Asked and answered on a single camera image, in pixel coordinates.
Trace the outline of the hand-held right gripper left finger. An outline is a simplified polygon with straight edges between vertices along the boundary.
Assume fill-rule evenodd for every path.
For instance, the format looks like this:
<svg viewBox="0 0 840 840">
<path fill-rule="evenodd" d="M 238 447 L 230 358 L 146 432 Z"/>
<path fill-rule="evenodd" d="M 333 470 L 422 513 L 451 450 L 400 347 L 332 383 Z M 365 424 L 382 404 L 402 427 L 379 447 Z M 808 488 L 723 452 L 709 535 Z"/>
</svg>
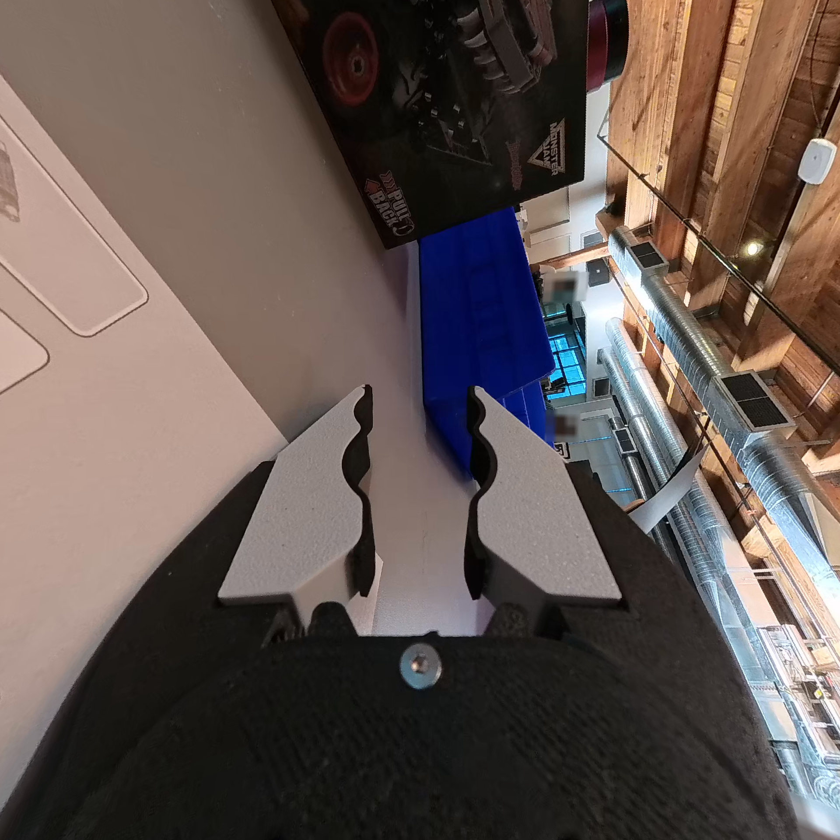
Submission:
<svg viewBox="0 0 840 840">
<path fill-rule="evenodd" d="M 285 605 L 307 629 L 317 606 L 336 602 L 372 631 L 372 427 L 373 391 L 361 385 L 279 452 L 217 593 L 223 605 Z"/>
</svg>

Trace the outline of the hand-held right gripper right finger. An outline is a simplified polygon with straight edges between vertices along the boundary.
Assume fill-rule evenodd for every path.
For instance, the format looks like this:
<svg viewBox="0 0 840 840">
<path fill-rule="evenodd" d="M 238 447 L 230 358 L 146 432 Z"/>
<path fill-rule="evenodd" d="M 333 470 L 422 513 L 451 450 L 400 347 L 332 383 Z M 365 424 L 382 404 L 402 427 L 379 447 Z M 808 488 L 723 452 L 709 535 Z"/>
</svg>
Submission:
<svg viewBox="0 0 840 840">
<path fill-rule="evenodd" d="M 520 607 L 531 630 L 561 607 L 623 595 L 560 455 L 484 388 L 466 397 L 469 502 L 464 576 L 473 601 Z"/>
</svg>

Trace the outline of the blue plastic bin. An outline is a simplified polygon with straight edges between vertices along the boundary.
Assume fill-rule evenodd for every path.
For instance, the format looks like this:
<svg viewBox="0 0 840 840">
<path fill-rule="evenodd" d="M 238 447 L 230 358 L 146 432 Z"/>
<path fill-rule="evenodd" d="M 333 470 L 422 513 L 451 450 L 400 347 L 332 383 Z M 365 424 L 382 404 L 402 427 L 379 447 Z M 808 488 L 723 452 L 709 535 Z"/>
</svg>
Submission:
<svg viewBox="0 0 840 840">
<path fill-rule="evenodd" d="M 513 208 L 419 240 L 423 404 L 461 471 L 478 385 L 542 439 L 550 341 Z"/>
</svg>

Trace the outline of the light grey desk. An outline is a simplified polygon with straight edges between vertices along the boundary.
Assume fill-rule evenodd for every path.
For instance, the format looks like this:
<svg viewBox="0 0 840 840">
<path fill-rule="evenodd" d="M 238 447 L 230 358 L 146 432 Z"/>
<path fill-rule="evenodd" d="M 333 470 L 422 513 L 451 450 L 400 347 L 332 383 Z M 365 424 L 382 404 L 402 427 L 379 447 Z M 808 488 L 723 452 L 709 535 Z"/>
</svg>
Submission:
<svg viewBox="0 0 840 840">
<path fill-rule="evenodd" d="M 369 384 L 374 632 L 476 634 L 464 476 L 387 250 L 271 2 L 2 2 L 2 75 L 286 438 Z"/>
</svg>

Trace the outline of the grey flat strip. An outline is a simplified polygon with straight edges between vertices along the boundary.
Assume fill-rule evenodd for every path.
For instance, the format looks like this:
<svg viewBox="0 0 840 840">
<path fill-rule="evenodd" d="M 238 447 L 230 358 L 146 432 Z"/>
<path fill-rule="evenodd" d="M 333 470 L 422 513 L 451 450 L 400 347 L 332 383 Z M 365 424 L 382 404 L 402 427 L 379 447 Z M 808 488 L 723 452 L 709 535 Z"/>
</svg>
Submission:
<svg viewBox="0 0 840 840">
<path fill-rule="evenodd" d="M 638 504 L 633 510 L 626 510 L 630 519 L 644 533 L 650 533 L 690 490 L 706 451 L 707 446 L 698 449 L 695 454 L 686 451 L 675 473 L 650 499 Z"/>
</svg>

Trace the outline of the white laptop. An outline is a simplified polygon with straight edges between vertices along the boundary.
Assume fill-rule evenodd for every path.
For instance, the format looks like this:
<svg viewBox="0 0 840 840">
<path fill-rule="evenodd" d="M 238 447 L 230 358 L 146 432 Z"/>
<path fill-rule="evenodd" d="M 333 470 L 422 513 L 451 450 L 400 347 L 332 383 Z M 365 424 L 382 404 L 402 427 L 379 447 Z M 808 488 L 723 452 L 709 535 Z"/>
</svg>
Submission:
<svg viewBox="0 0 840 840">
<path fill-rule="evenodd" d="M 2 79 L 2 805 L 131 597 L 286 440 Z"/>
</svg>

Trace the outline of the black toy truck box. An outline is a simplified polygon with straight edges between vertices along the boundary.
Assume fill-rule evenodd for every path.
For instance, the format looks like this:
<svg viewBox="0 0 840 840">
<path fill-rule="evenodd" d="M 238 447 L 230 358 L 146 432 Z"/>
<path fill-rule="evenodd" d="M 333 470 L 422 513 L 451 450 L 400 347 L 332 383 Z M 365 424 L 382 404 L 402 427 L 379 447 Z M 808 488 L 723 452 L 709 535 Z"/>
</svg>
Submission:
<svg viewBox="0 0 840 840">
<path fill-rule="evenodd" d="M 588 2 L 272 5 L 385 247 L 584 179 Z"/>
</svg>

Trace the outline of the white ceiling access point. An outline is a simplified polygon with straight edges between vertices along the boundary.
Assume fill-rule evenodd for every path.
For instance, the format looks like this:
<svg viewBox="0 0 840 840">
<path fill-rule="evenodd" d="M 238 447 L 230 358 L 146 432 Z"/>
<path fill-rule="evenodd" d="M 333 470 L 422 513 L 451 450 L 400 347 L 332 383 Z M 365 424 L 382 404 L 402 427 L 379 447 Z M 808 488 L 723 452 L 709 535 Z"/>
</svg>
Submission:
<svg viewBox="0 0 840 840">
<path fill-rule="evenodd" d="M 810 139 L 798 166 L 797 176 L 804 184 L 823 184 L 837 155 L 837 144 L 826 138 Z"/>
</svg>

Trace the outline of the dark red cylinder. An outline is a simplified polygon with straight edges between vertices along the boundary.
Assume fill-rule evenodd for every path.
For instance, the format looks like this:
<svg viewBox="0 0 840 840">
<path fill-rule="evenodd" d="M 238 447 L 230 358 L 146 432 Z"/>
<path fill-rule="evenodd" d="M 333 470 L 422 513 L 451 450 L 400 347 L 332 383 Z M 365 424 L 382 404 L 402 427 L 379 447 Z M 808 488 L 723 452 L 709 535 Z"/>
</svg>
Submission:
<svg viewBox="0 0 840 840">
<path fill-rule="evenodd" d="M 586 90 L 600 90 L 625 69 L 629 40 L 626 1 L 591 1 L 587 21 Z"/>
</svg>

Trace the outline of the slim silver air duct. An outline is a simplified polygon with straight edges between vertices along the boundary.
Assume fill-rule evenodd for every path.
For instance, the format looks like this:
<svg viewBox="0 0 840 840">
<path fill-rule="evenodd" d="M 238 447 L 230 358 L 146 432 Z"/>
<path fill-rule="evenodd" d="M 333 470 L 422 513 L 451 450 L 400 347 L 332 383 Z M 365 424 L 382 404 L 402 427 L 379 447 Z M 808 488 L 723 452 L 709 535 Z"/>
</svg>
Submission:
<svg viewBox="0 0 840 840">
<path fill-rule="evenodd" d="M 620 318 L 605 324 L 609 349 L 602 362 L 628 426 L 658 488 L 669 482 L 683 458 L 693 457 Z M 759 704 L 771 739 L 796 739 L 785 704 L 781 671 L 761 632 L 777 627 L 776 615 L 746 560 L 722 510 L 697 466 L 686 494 L 668 512 L 693 582 L 725 634 Z"/>
</svg>

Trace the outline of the large silver air duct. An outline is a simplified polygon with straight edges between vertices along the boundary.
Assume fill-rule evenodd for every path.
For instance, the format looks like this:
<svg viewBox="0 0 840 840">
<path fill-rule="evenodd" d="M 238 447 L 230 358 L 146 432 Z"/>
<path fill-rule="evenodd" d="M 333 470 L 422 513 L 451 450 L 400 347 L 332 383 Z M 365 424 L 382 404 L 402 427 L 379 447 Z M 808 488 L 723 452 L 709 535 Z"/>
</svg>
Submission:
<svg viewBox="0 0 840 840">
<path fill-rule="evenodd" d="M 607 243 L 770 519 L 829 611 L 838 613 L 838 515 L 789 445 L 792 420 L 755 371 L 738 373 L 725 361 L 665 282 L 668 265 L 654 245 L 623 225 Z"/>
</svg>

